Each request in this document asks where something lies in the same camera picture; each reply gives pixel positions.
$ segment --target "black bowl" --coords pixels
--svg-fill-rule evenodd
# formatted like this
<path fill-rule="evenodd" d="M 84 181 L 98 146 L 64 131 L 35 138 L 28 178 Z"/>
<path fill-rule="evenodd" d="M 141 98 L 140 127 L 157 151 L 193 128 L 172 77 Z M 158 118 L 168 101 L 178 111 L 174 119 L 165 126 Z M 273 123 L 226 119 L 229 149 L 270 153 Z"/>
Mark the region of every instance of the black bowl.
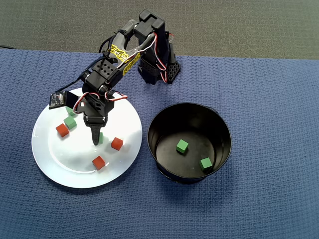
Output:
<path fill-rule="evenodd" d="M 188 142 L 184 154 L 176 150 L 180 139 Z M 148 131 L 149 149 L 160 172 L 185 184 L 198 182 L 219 170 L 228 159 L 232 140 L 228 126 L 212 108 L 180 103 L 159 112 Z M 213 166 L 202 171 L 200 160 Z"/>

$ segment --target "yellow tape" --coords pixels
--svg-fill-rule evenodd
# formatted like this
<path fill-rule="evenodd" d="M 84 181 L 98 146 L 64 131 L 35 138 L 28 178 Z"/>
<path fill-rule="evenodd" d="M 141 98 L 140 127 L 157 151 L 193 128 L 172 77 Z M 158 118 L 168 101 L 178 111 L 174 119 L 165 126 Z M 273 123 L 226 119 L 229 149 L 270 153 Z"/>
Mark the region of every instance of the yellow tape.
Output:
<path fill-rule="evenodd" d="M 113 53 L 117 58 L 119 58 L 121 61 L 126 61 L 126 59 L 128 58 L 128 54 L 126 53 L 126 51 L 123 51 L 119 48 L 117 48 L 116 45 L 111 45 L 111 53 Z"/>
<path fill-rule="evenodd" d="M 140 53 L 138 53 L 135 57 L 134 57 L 134 59 L 133 59 L 133 61 L 131 61 L 125 68 L 124 68 L 124 70 L 123 70 L 123 75 L 125 75 L 130 69 L 131 69 L 131 67 L 138 61 L 138 59 L 140 58 Z"/>

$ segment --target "cube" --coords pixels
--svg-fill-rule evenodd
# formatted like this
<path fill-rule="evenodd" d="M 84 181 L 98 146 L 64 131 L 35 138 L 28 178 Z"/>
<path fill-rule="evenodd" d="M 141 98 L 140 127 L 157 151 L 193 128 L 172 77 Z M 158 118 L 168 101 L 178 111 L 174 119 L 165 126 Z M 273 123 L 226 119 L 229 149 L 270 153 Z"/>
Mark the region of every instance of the cube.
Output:
<path fill-rule="evenodd" d="M 188 147 L 188 143 L 181 139 L 176 146 L 176 150 L 178 152 L 185 153 L 187 147 Z"/>
<path fill-rule="evenodd" d="M 67 127 L 65 127 L 63 123 L 56 127 L 56 131 L 58 131 L 62 138 L 69 133 Z"/>
<path fill-rule="evenodd" d="M 210 158 L 202 159 L 199 164 L 200 164 L 201 170 L 203 170 L 203 171 L 207 171 L 207 170 L 211 169 L 211 167 L 213 166 L 211 161 L 210 161 Z"/>
<path fill-rule="evenodd" d="M 102 132 L 100 132 L 99 143 L 103 143 L 103 133 Z"/>
<path fill-rule="evenodd" d="M 69 129 L 72 129 L 76 126 L 76 122 L 72 116 L 64 119 L 64 123 L 66 124 L 66 126 L 68 126 Z"/>
<path fill-rule="evenodd" d="M 66 108 L 66 111 L 68 112 L 68 114 L 70 115 L 70 116 L 74 116 L 75 114 L 73 113 L 73 109 L 71 109 L 70 107 L 65 107 Z"/>
<path fill-rule="evenodd" d="M 96 168 L 96 170 L 98 170 L 98 171 L 105 166 L 105 162 L 101 158 L 101 156 L 98 156 L 96 159 L 94 159 L 92 161 L 92 163 L 93 163 L 94 167 Z"/>
<path fill-rule="evenodd" d="M 123 145 L 123 141 L 119 138 L 116 138 L 116 137 L 114 138 L 114 140 L 111 143 L 111 147 L 116 149 L 117 151 L 119 151 L 121 149 L 122 145 Z"/>

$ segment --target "table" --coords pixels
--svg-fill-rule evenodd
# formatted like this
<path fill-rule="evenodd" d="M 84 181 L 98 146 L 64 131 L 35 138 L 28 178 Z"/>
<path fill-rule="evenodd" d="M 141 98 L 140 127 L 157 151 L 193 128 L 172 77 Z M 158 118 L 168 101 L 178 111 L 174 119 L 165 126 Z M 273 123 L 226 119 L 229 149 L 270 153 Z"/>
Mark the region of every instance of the table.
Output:
<path fill-rule="evenodd" d="M 109 184 L 66 188 L 38 169 L 31 133 L 49 94 L 97 57 L 0 50 L 0 238 L 319 237 L 319 61 L 178 56 L 175 82 L 154 86 L 133 67 L 116 89 L 141 118 L 138 157 Z M 179 102 L 215 108 L 233 138 L 194 185 L 163 177 L 147 146 L 152 118 Z"/>

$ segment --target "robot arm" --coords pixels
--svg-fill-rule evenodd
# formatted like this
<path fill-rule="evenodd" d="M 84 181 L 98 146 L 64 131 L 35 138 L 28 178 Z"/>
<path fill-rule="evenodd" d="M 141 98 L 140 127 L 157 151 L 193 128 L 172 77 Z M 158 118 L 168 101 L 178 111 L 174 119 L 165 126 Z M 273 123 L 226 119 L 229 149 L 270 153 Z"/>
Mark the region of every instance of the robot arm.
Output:
<path fill-rule="evenodd" d="M 126 50 L 133 35 L 139 39 L 139 46 Z M 63 91 L 76 82 L 74 81 L 51 94 L 49 109 L 68 106 L 78 114 L 83 113 L 84 123 L 91 128 L 93 143 L 97 145 L 100 129 L 106 125 L 108 112 L 114 108 L 114 101 L 125 97 L 122 95 L 115 99 L 112 88 L 139 59 L 138 71 L 146 83 L 155 84 L 159 79 L 168 84 L 174 81 L 180 65 L 175 59 L 168 36 L 164 21 L 144 10 L 140 14 L 140 22 L 130 20 L 123 29 L 109 38 L 107 51 L 78 77 L 76 81 L 84 82 L 83 95 L 78 97 L 69 91 Z"/>

